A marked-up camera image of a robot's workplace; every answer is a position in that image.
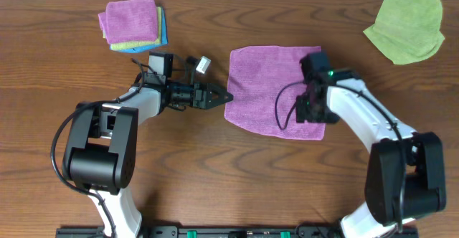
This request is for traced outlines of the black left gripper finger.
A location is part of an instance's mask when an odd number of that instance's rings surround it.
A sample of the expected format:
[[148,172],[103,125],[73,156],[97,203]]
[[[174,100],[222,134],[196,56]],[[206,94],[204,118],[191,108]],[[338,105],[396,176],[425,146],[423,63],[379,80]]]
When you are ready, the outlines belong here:
[[210,84],[209,90],[216,98],[233,98],[233,94],[220,85]]
[[220,105],[224,105],[226,103],[232,102],[233,101],[233,96],[232,95],[220,95],[219,97],[212,98],[209,101],[209,107],[210,108],[215,108]]

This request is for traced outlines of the purple microfiber cloth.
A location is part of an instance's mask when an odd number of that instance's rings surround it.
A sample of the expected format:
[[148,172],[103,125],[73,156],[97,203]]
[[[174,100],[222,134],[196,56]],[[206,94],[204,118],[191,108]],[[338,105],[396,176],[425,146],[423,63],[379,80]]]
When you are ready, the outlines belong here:
[[300,60],[320,52],[316,47],[249,46],[231,51],[227,90],[233,101],[225,105],[224,118],[252,133],[290,140],[319,141],[323,123],[297,123],[286,116],[306,86]]

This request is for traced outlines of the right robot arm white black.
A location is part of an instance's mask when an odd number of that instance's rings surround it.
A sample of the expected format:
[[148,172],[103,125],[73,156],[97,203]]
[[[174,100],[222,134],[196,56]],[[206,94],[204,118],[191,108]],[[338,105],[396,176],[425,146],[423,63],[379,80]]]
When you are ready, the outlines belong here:
[[390,237],[445,209],[443,145],[386,109],[351,70],[306,70],[296,98],[298,122],[343,120],[369,152],[364,203],[339,222],[341,237]]

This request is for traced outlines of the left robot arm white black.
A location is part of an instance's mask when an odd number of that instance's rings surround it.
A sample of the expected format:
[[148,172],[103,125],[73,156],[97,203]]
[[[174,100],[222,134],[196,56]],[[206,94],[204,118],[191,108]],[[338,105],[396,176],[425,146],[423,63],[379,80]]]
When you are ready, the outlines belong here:
[[166,108],[208,110],[232,101],[225,88],[197,82],[207,57],[184,60],[184,76],[173,80],[176,54],[150,52],[128,92],[113,100],[79,103],[58,128],[50,151],[59,180],[89,196],[103,219],[101,237],[137,237],[142,216],[129,183],[136,164],[138,127]]

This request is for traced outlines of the folded blue cloth in stack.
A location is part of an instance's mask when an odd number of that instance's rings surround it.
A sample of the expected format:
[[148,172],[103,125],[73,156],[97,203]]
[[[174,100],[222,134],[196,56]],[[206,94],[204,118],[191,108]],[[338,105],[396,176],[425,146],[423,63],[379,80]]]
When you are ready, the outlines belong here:
[[157,19],[158,19],[158,36],[154,41],[127,41],[119,42],[115,44],[110,44],[110,49],[116,52],[124,53],[141,53],[150,49],[155,49],[157,47],[164,46],[168,44],[167,38],[167,29],[166,29],[166,19],[164,15],[164,10],[162,7],[158,6],[157,10]]

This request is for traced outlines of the folded yellow-green cloth in stack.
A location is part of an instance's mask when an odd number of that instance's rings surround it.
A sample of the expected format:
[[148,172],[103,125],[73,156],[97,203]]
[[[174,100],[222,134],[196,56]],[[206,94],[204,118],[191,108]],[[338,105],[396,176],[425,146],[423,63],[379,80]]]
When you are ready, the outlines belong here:
[[112,6],[100,14],[100,22],[103,26],[103,36],[111,50],[138,52],[162,43],[162,17],[163,9],[160,6]]

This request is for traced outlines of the folded purple cloth on stack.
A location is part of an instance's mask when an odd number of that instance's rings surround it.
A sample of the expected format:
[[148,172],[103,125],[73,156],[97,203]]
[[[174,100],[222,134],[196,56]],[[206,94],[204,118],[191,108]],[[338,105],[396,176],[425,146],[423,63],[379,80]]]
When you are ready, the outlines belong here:
[[158,38],[158,12],[154,0],[111,1],[98,14],[108,44],[155,41]]

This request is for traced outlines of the green microfiber cloth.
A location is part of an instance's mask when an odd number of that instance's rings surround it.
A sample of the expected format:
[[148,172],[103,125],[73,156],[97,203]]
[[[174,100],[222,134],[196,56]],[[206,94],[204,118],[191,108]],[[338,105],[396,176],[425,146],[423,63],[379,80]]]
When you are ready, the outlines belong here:
[[445,40],[442,19],[441,0],[383,0],[364,34],[393,64],[407,65],[437,53]]

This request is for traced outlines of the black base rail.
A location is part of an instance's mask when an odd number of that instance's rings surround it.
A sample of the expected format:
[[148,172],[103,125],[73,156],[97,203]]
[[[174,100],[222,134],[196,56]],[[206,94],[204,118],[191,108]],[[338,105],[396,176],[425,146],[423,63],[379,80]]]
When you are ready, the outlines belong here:
[[[56,230],[56,238],[104,237],[103,228],[60,228]],[[320,238],[344,237],[334,227],[301,226],[296,229],[287,228],[179,228],[175,226],[141,227],[140,238]],[[418,238],[416,228],[405,228],[401,234],[393,234],[395,238]]]

